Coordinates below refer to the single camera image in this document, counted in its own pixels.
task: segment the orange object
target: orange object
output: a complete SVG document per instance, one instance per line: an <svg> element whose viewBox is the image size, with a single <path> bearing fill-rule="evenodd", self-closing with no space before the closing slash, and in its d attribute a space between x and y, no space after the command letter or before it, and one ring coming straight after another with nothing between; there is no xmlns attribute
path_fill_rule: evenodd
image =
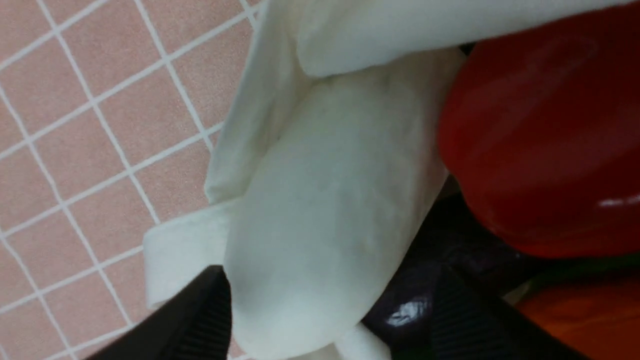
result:
<svg viewBox="0 0 640 360"><path fill-rule="evenodd" d="M640 359L640 271L555 286L517 307L591 359Z"/></svg>

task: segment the fabric fold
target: fabric fold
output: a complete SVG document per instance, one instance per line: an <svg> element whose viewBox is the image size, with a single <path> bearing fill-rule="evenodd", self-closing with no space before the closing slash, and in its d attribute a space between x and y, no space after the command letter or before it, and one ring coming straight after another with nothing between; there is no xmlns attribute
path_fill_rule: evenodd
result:
<svg viewBox="0 0 640 360"><path fill-rule="evenodd" d="M155 309L209 265L221 265L238 200L175 218L147 231L143 240L147 306Z"/></svg>
<svg viewBox="0 0 640 360"><path fill-rule="evenodd" d="M297 37L298 57L309 76L345 74L632 1L311 0Z"/></svg>

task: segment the shiny black surface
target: shiny black surface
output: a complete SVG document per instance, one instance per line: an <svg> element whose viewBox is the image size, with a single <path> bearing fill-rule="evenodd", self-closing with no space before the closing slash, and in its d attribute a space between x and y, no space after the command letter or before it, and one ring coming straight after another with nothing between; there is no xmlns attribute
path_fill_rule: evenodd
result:
<svg viewBox="0 0 640 360"><path fill-rule="evenodd" d="M549 264L512 249L475 220L462 194L436 202L387 289L363 323L394 350L425 345L443 265L505 295Z"/></svg>

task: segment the white cloth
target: white cloth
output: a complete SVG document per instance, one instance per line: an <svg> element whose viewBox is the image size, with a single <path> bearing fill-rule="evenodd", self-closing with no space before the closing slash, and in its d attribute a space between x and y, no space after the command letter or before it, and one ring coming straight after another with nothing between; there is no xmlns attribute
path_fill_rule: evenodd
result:
<svg viewBox="0 0 640 360"><path fill-rule="evenodd" d="M497 37L633 0L312 0L298 33L302 68L329 76L406 54Z"/></svg>
<svg viewBox="0 0 640 360"><path fill-rule="evenodd" d="M346 356L340 339L446 176L435 122L462 57L397 59L628 2L267 0L209 164L212 207L145 235L148 301L224 258L234 336L251 356Z"/></svg>

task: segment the white grout line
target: white grout line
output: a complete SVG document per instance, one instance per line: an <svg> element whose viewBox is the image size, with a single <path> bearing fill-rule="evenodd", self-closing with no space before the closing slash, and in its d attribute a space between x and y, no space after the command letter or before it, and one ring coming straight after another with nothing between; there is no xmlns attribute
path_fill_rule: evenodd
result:
<svg viewBox="0 0 640 360"><path fill-rule="evenodd" d="M80 81L80 84L82 85L82 88L83 88L87 98L89 99L89 103L92 105L93 110L95 111L96 115L98 116L98 120L100 121L100 124L102 125L102 128L105 130L105 132L109 136L109 139L111 140L111 143L113 144L113 147L116 149L116 152L118 153L118 155L120 155L120 159L122 160L122 163L124 164L124 167L125 167L125 170L127 171L127 174L131 178L131 181L134 183L134 186L137 187L138 192L140 193L140 196L142 197L142 199L145 200L145 204L147 205L147 208L150 211L152 217L154 218L154 220L157 220L157 216L155 216L155 211L153 210L153 207L151 206L150 201L147 198L147 195L142 190L142 187L140 186L140 183L138 182L138 180L133 176L133 173L131 172L131 167L129 166L129 162L127 161L127 159L124 156L124 152L122 151L122 149L118 145L118 141L115 139L115 136L113 135L113 133L111 132L111 129L107 125L107 123L106 123L106 121L104 119L104 116L102 115L102 112L100 111L100 108L98 108L97 103L95 102L95 99L93 98L93 95L91 94L91 91L89 90L89 86L88 86L88 84L86 83L86 81L84 79L84 76L82 75L82 73L80 71L80 68L77 66L76 60L74 59L74 57L71 54L71 50L69 49L69 46L67 45L67 42L62 37L62 35L60 34L60 29L57 27L56 23L53 21L53 17L51 16L51 13L49 12L49 9L47 9L46 5L44 5L43 0L37 0L37 2L38 2L38 5L40 6L40 9L42 10L42 13L47 18L47 21L49 21L49 24L51 25L51 28L53 29L53 32L56 35L56 38L58 39L58 42L60 43L60 46L62 46L62 49L64 50L65 54L67 55L67 58L68 58L69 62L71 63L71 66L72 66L74 72L76 73L76 76L78 77L78 80ZM78 237L80 237L80 240L82 241L84 247L86 248L87 252L89 253L89 256L91 257L91 260L92 260L93 264L94 265L98 265L99 264L98 259L96 258L95 253L93 252L93 249L91 248L91 245L89 244L89 241L87 241L86 237L84 236L84 233L82 232L82 229L80 229L80 226L77 224L75 217L73 216L73 214L71 214L71 211L69 211L68 206L65 204L64 200L62 199L62 197L58 193L58 189L56 187L56 183L54 182L53 177L51 177L51 175L48 173L48 170L44 166L44 163L42 163L42 160L40 159L40 156L35 151L35 147L33 147L33 152L34 152L34 156L36 157L36 162L38 162L38 164L40 164L40 168L42 169L42 172L45 174L45 177L49 181L49 184L51 185L51 188L53 189L53 193L54 193L56 199L58 200L58 203L62 207L62 211L67 216L67 218L68 218L69 222L71 223L72 227L74 228L74 230L76 230L76 233L78 234ZM118 297L118 294L116 293L116 291L115 291L115 289L113 287L113 284L111 283L111 281L109 280L107 275L104 273L104 271L102 271L102 269L99 268L99 267L98 267L98 273L100 274L100 277L104 281L104 284L107 286L107 289L109 290L111 296L113 297L113 300L116 302L116 305L118 306L118 309L122 313L122 316L124 317L124 320L126 321L127 325L132 324L131 319L129 318L129 315L127 314L127 311L125 310L124 306L122 305L122 301Z"/></svg>
<svg viewBox="0 0 640 360"><path fill-rule="evenodd" d="M117 337L118 335L122 335L125 332L131 330L133 327L135 327L135 325L136 324L125 326L125 327L122 327L122 328L120 328L118 330L107 332L106 334L100 335L95 339L91 339L91 340L87 341L86 343L82 343L82 344L74 347L72 350L74 352L76 352L76 351L82 350L84 348L88 348L90 346L93 346L95 344L101 343L103 341L113 339L113 338Z"/></svg>
<svg viewBox="0 0 640 360"><path fill-rule="evenodd" d="M77 351L80 351L82 349L88 348L88 347L93 346L95 344L98 344L98 343L100 343L102 341L113 339L113 338L117 337L118 335L122 335L125 332L131 330L132 328L133 328L133 326L125 326L125 327L122 327L122 328L120 328L118 330L107 332L106 334L100 335L97 338L94 338L94 339L91 339L91 340L87 341L86 343L82 343L80 345L76 345L76 346L72 347L69 350L61 351L61 352L58 352L57 354L53 354L53 355L51 355L49 357L46 357L44 360L57 360L57 359L59 359L59 358L61 358L63 356L67 356L67 355L70 355L70 354L74 354L75 355L75 352L77 352Z"/></svg>
<svg viewBox="0 0 640 360"><path fill-rule="evenodd" d="M187 95L187 91L182 85L182 82L180 81L180 78L178 77L178 74L176 73L175 68L173 67L173 64L169 60L166 50L164 50L164 46L162 45L162 41L160 40L160 36L157 34L157 31L154 25L151 23L151 18L149 17L149 14L147 13L144 5L142 5L142 2L140 0L134 0L134 2L136 3L136 6L138 7L138 11L142 16L142 19L145 21L145 25L147 26L147 29L151 34L151 38L153 39L154 44L156 45L156 48L160 53L162 62L166 66L166 69L169 71L169 75L171 75L173 84L178 89L178 93L180 93L180 96L182 97L182 101L184 101L184 104L187 106L187 110L189 111L189 114L191 115L193 122L198 128L198 132L200 132L200 134L204 134L205 129L204 129L204 126L202 125L202 121L200 120L200 116L196 111L196 108L193 106L193 102L189 98L189 95ZM211 144L210 139L205 138L204 142L207 145L207 148L209 149L209 151L212 151L213 145Z"/></svg>
<svg viewBox="0 0 640 360"><path fill-rule="evenodd" d="M59 128L60 126L66 124L67 122L71 121L72 119L74 119L76 116L84 113L85 111L88 111L91 109L91 103L87 102L85 104L82 104L80 106L78 106L75 110L71 111L70 113L66 114L65 116L61 117L60 119L52 122L51 124L43 127L42 129L36 131L35 133L33 133L33 135L31 135L31 138L33 139L33 141L45 136L46 134L50 133L51 131L54 131L55 129Z"/></svg>
<svg viewBox="0 0 640 360"><path fill-rule="evenodd" d="M138 80L144 79L147 76L151 75L151 73L153 73L157 69L160 69L163 65L164 65L164 63L163 63L162 60L156 61L155 63L149 65L149 67L147 67L146 69L144 69L144 70L140 71L139 73L127 78L126 80L124 80L123 82L117 84L113 88L111 88L111 89L103 92L102 94L96 96L96 98L95 98L96 102L105 101L109 97L115 95L117 92L119 92L121 90L124 90L127 86L135 83Z"/></svg>
<svg viewBox="0 0 640 360"><path fill-rule="evenodd" d="M62 207L59 204L55 205L53 208L47 209L47 210L41 212L40 214L37 214L33 218L30 218L29 220L27 220L27 221L25 221L25 222L23 222L23 223L21 223L19 225L16 225L16 226L12 227L9 230L7 230L5 235L7 237L9 237L9 236L17 233L18 231L22 231L22 230L26 229L27 227L29 227L29 226L31 226L31 225L43 220L44 218L48 217L49 215L59 211L60 209L62 209Z"/></svg>
<svg viewBox="0 0 640 360"><path fill-rule="evenodd" d="M103 4L105 2L106 2L106 0L98 0L98 1L94 2L93 4ZM254 6L252 12L255 12L257 8L258 8L258 5ZM247 16L248 16L248 14L246 12L240 13L239 15L236 15L235 17L233 17L233 18L229 19L228 21L224 22L222 25L218 26L217 28L211 29L210 31L204 33L203 35L200 35L199 37L195 38L193 41L191 41L190 43L188 43L185 46L181 47L180 49L176 50L172 54L168 54L167 55L167 60L168 61L176 60L177 58L181 57L182 55L188 53L190 50L196 48L197 46L201 45L202 43L210 40L211 38L215 37L216 35L220 34L223 31L225 31L226 29L231 28L233 25L236 25L238 22L240 22L240 21L244 20L245 18L247 18ZM95 102L98 103L98 104L101 103L102 101L104 101L104 100L108 99L109 97L115 95L117 92L119 92L119 91L127 88L129 85L135 83L136 81L144 79L145 77L149 76L151 73L153 73L157 69L160 69L162 66L164 66L164 60L156 61L155 63L149 65L149 67L147 67L146 69L138 72L137 74L132 75L131 77L125 79L124 81L122 81L121 83L117 84L113 88L111 88L109 90L106 90L102 94L96 96L95 97ZM38 130L36 133L31 135L32 141L35 141L35 140L43 137L44 135L50 133L51 131L54 131L58 127L66 124L67 122L69 122L70 120L75 118L76 116L78 116L81 113L91 109L92 107L93 107L93 104L91 102L87 102L86 104L80 105L78 108L76 108L75 110L73 110L70 113L66 114L62 118L54 121L52 124L49 124L49 125L45 126L44 128ZM26 141L23 140L20 143L11 146L9 149L3 150L2 152L0 152L0 160L6 158L7 156L10 156L11 154L13 154L14 152L18 151L19 149L23 148L26 145L27 145Z"/></svg>
<svg viewBox="0 0 640 360"><path fill-rule="evenodd" d="M52 31L42 35L41 37L37 38L34 42L30 43L29 45L27 45L22 50L20 50L17 53L9 56L7 59L5 59L5 61L0 63L0 71L6 69L7 67L9 67L9 65L15 63L16 61L22 59L27 54L29 54L31 51L34 51L35 49L38 49L40 47L40 45L46 43L51 38L53 38L53 32Z"/></svg>
<svg viewBox="0 0 640 360"><path fill-rule="evenodd" d="M13 309L15 309L16 307L19 307L20 305L24 305L26 303L28 303L29 301L33 300L33 299L37 299L38 295L36 295L35 293L25 296L20 300L16 300L14 302L12 302L11 304L7 304L3 307L0 307L0 314L4 314L7 313Z"/></svg>
<svg viewBox="0 0 640 360"><path fill-rule="evenodd" d="M222 125L223 125L223 123L221 122L219 124L216 124L216 125L212 126L211 128L209 128L205 132L205 135L206 136L210 136L210 135L214 134L215 132L219 131L222 128ZM149 157L148 159L146 159L146 160L134 165L133 167L131 167L131 170L133 172L138 172L138 171L142 170L143 168L145 168L145 167L147 167L149 165L152 165L152 164L154 164L154 163L156 163L156 162L158 162L158 161L160 161L160 160L162 160L162 159L164 159L164 158L166 158L166 157L168 157L168 156L170 156L170 155L172 155L172 154L174 154L174 153L186 148L187 146L189 146L189 145L191 145L193 143L196 143L199 140L202 140L202 138L203 138L202 134L198 133L196 135L193 135L192 137L187 138L187 139L175 144L174 146L169 147L169 148L167 148L167 149L165 149L165 150L163 150L161 152L158 152L157 154ZM103 182L101 182L99 184L96 184L93 187L91 187L91 188L89 188L89 189L87 189L87 190L85 190L85 191L83 191L83 192L81 192L81 193L69 198L68 200L64 201L63 204L55 205L51 209L47 209L44 212L36 215L35 217L30 218L29 220L27 220L27 221L25 221L25 222L23 222L23 223L21 223L19 225L16 225L16 226L12 227L11 229L9 229L9 230L7 230L5 232L5 235L7 235L7 237L9 237L9 236L11 236L11 235L13 235L13 234L15 234L15 233L17 233L19 231L25 230L27 227L32 226L33 224L43 220L44 218L48 217L49 215L59 211L60 209L62 209L62 206L71 206L72 204L84 199L85 197L89 197L89 196L93 195L94 193L97 193L97 192L107 188L109 185L112 185L112 184L114 184L114 183L118 182L119 180L122 180L122 179L124 179L126 177L127 177L127 172L126 171L123 171L123 172L121 172L121 173L119 173L119 174L117 174L117 175L115 175L113 177L110 177L109 179L107 179L107 180L105 180L105 181L103 181Z"/></svg>
<svg viewBox="0 0 640 360"><path fill-rule="evenodd" d="M207 31L206 33L200 35L199 37L195 38L194 40L192 40L190 43L186 44L185 46L181 47L180 49L174 51L172 54L169 54L169 60L173 61L176 60L177 58L181 57L182 55L188 53L189 51L191 51L192 49L198 47L199 45L204 44L206 41L210 40L211 38L215 37L216 35L222 33L223 31L231 28L233 25L236 25L237 23L241 22L242 20L244 20L247 16L247 12L241 12L238 15L232 17L231 19L223 22L220 26L218 26L217 28L213 28L209 31Z"/></svg>
<svg viewBox="0 0 640 360"><path fill-rule="evenodd" d="M158 219L158 217L156 215L156 211L154 210L153 205L151 205L151 202L149 201L149 198L147 197L147 194L145 193L144 189L142 188L142 185L140 185L140 182L138 181L138 179L136 179L136 177L131 172L131 166L130 166L129 162L127 161L127 158L126 158L126 156L124 154L124 151L122 150L122 148L118 144L118 140L116 139L115 135L111 131L111 128L109 127L109 124L107 123L106 119L104 118L104 115L102 114L102 111L98 107L98 103L93 98L93 94L91 93L91 90L89 89L89 85L87 84L84 76L82 75L82 72L80 71L80 68L78 67L78 64L76 63L76 59L74 59L73 55L71 54L71 49L69 49L69 46L67 45L67 42L62 37L62 35L60 33L60 29L57 27L56 23L53 21L53 17L51 16L51 13L49 12L49 9L47 9L47 7L44 4L43 0L37 0L37 1L38 1L38 4L40 5L40 8L42 9L42 12L44 13L45 17L49 21L49 24L53 28L53 32L56 35L56 38L58 38L58 41L60 42L60 45L62 46L62 49L64 50L65 54L67 55L67 58L68 58L69 62L71 63L71 67L73 68L74 72L76 73L76 76L78 77L78 80L80 81L80 85L82 85L84 93L86 94L87 98L89 99L89 103L91 104L93 110L95 111L96 115L98 116L98 120L100 121L100 124L102 125L102 128L105 130L105 132L109 136L109 139L111 140L111 143L113 144L113 147L116 149L116 152L120 156L120 160L122 161L122 164L124 165L125 170L127 171L127 174L131 178L131 181L133 182L134 186L138 189L138 192L140 193L140 197L142 198L143 202L147 206L147 209L149 210L149 213L151 214L151 217L154 219L156 224L160 224L160 220Z"/></svg>
<svg viewBox="0 0 640 360"><path fill-rule="evenodd" d="M20 150L23 146L27 145L27 141L25 140L21 140L19 143L16 143L15 145L11 145L8 149L3 150L0 152L0 160L8 157L9 155L13 154L14 152Z"/></svg>
<svg viewBox="0 0 640 360"><path fill-rule="evenodd" d="M249 22L251 23L251 27L255 30L255 28L257 26L257 21L255 20L255 12L253 11L253 9L249 5L249 3L246 2L246 0L239 0L239 1L240 1L240 5L242 5L244 11L246 13L248 13L247 17L249 18Z"/></svg>
<svg viewBox="0 0 640 360"><path fill-rule="evenodd" d="M104 5L109 0L97 0L89 4L86 8L83 8L75 15L71 16L69 19L65 20L62 24L58 25L58 29L60 32L65 31L67 28L71 27L71 25L77 23L78 21L85 18L90 13L97 10L99 7Z"/></svg>
<svg viewBox="0 0 640 360"><path fill-rule="evenodd" d="M77 273L77 274L75 274L73 276L67 277L66 279L58 281L55 284L47 286L46 288L42 288L42 289L40 289L40 293L42 295L46 295L46 294L48 294L48 293L50 293L50 292L52 292L54 290L62 288L63 286L69 285L70 283L72 283L74 281L78 281L78 280L82 279L83 277L87 277L87 276L95 273L96 271L99 271L99 269L103 269L103 268L109 267L109 266L111 266L111 265L113 265L113 264L115 264L115 263L117 263L117 262L119 262L121 260L130 258L131 256L142 252L142 250L143 250L143 248L142 248L141 245L138 246L138 247L135 247L135 248L133 248L131 250L127 250L127 251L125 251L125 252L123 252L123 253L121 253L119 255L114 256L111 259L107 259L107 260L99 263L96 266L93 266L91 268L83 270L83 271L81 271L81 272L79 272L79 273ZM37 298L37 295L35 293L33 293L33 294L30 294L28 296L23 297L22 299L16 300L16 301L14 301L14 302L12 302L10 304L7 304L7 305L5 305L3 307L0 307L0 314L4 314L4 313L6 313L6 312L8 312L10 310L13 310L16 307L19 307L20 305L23 305L23 304L25 304L25 303L27 303L27 302L35 299L35 298Z"/></svg>
<svg viewBox="0 0 640 360"><path fill-rule="evenodd" d="M117 263L117 262L119 262L121 260L130 258L133 255L139 254L140 252L142 252L142 245L137 246L137 247L135 247L133 249L129 249L129 250L123 252L122 254L114 256L111 259L107 259L107 260L103 261L101 264L99 264L98 266L101 267L101 268L106 268L106 267L111 266L111 265L113 265L113 264L115 264L115 263Z"/></svg>
<svg viewBox="0 0 640 360"><path fill-rule="evenodd" d="M4 90L2 90L1 88L0 88L0 94L2 94L3 99L4 99L5 98ZM29 269L27 269L27 266L22 262L22 259L20 258L18 253L9 245L8 241L6 241L6 238L4 237L4 234L2 233L1 229L0 229L0 243L2 243L2 245L4 245L4 247L11 254L11 256L13 256L13 258L16 261L16 263L18 263L18 266L20 266L20 269L22 269L22 272L24 273L24 276L27 278L27 281L29 281L29 284L33 288L33 291L35 292L36 298L40 301L42 307L44 308L45 313L47 314L47 317L49 318L49 321L51 321L51 324L56 329L56 332L58 333L58 336L60 337L60 340L64 344L65 349L67 351L69 351L69 349L71 349L71 346L69 345L69 342L67 341L67 337L64 335L64 333L62 332L62 329L60 328L60 325L58 324L56 319L53 317L53 313L51 312L51 309L49 309L49 305L47 305L46 301L44 300L44 296L40 292L40 289L38 289L38 286L36 285L36 282L33 280L33 277L31 276L31 273L29 273Z"/></svg>
<svg viewBox="0 0 640 360"><path fill-rule="evenodd" d="M106 3L107 1L109 1L109 0L97 0L97 1L92 2L91 4L89 4L89 6L87 6L86 8L84 8L82 10L80 10L80 12L78 12L77 14L71 16L68 20L66 20L65 22L60 24L60 26L58 26L58 28L60 29L60 31L63 31L65 29L69 28L71 25L77 23L82 18L86 17L87 15L92 13L94 10L96 10L100 6L104 5L104 3ZM17 53L15 53L12 56L10 56L9 58L5 59L5 61L0 63L0 71L6 69L9 65L11 65L11 64L15 63L16 61L20 60L21 58L25 57L31 51L34 51L35 49L40 47L40 45L46 43L48 40L53 38L53 36L55 36L55 32L53 30L51 30L48 33L46 33L46 34L42 35L41 37L37 38L35 41L33 41L32 43L27 45L25 48L21 49Z"/></svg>

